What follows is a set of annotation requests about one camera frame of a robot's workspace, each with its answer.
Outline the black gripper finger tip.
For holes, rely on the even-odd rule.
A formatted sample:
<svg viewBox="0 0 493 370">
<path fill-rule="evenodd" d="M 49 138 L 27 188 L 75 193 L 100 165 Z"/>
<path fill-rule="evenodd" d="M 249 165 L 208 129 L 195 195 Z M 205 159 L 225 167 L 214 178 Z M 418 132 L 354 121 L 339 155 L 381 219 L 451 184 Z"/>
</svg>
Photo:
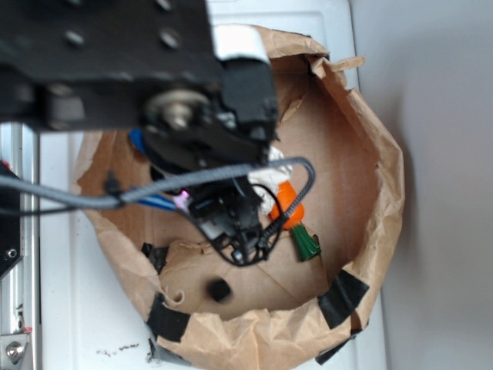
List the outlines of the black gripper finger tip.
<svg viewBox="0 0 493 370">
<path fill-rule="evenodd" d="M 208 281 L 206 292 L 217 303 L 224 303 L 233 296 L 231 287 L 222 278 L 215 278 Z"/>
</svg>

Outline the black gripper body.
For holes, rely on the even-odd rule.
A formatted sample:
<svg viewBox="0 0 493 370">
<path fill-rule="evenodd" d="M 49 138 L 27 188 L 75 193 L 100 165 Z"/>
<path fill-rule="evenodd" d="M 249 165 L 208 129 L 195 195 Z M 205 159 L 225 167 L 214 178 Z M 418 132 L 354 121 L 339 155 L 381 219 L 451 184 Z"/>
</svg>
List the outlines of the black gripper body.
<svg viewBox="0 0 493 370">
<path fill-rule="evenodd" d="M 178 186 L 185 215 L 223 259 L 250 266 L 270 253 L 260 223 L 261 192 L 249 174 L 269 162 L 278 108 L 270 60 L 260 33 L 249 25 L 213 28 L 217 92 L 169 89 L 145 107 L 142 148 L 163 177 L 196 175 Z"/>
</svg>

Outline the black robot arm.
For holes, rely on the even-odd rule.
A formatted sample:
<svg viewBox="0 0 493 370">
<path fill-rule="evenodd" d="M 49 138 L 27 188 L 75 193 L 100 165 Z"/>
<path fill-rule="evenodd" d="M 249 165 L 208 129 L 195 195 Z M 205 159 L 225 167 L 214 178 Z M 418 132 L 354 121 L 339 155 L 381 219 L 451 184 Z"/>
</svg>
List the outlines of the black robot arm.
<svg viewBox="0 0 493 370">
<path fill-rule="evenodd" d="M 1 120 L 43 131 L 131 130 L 154 180 L 237 267 L 266 260 L 258 186 L 201 170 L 268 163 L 278 117 L 250 26 L 211 26 L 204 1 L 3 1 Z"/>
</svg>

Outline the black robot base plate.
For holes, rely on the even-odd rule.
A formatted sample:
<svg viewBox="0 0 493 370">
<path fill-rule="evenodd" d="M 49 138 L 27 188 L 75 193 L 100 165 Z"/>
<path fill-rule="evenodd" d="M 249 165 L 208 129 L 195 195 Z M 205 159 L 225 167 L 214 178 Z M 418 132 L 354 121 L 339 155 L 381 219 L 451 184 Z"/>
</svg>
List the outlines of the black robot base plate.
<svg viewBox="0 0 493 370">
<path fill-rule="evenodd" d="M 2 188 L 1 208 L 18 213 L 21 210 L 19 192 Z M 5 277 L 21 259 L 20 217 L 1 214 L 1 278 Z"/>
</svg>

